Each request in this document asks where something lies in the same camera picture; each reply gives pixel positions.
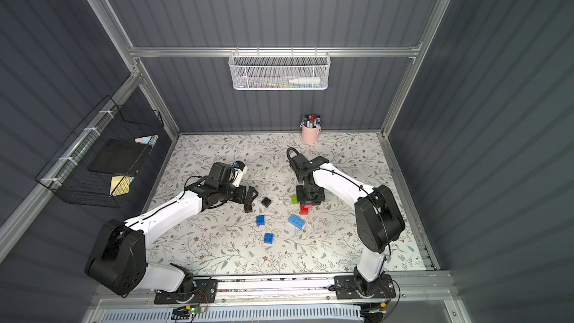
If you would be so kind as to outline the light blue long lego brick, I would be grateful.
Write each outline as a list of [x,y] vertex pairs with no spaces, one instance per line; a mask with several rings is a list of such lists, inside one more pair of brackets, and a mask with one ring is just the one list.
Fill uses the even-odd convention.
[[288,217],[288,223],[290,223],[292,226],[296,227],[298,230],[303,230],[304,226],[306,224],[306,222],[298,217],[297,215],[290,215]]

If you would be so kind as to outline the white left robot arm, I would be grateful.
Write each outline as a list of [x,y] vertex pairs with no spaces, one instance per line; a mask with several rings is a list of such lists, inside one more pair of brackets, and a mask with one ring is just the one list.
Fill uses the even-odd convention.
[[85,274],[116,295],[133,290],[153,290],[173,300],[188,301],[197,291],[194,274],[177,264],[151,263],[146,250],[182,221],[225,203],[253,205],[259,196],[254,187],[203,181],[187,185],[167,203],[125,221],[106,222],[85,265]]

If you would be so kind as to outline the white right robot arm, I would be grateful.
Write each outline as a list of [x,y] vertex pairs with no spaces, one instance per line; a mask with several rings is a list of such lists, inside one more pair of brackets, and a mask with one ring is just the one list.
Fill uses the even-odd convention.
[[406,224],[390,188],[364,184],[330,163],[296,168],[294,172],[303,205],[320,203],[321,194],[329,191],[354,210],[363,251],[351,288],[364,298],[379,293],[388,300],[396,297],[395,284],[385,275],[384,265],[392,254],[391,243],[399,239]]

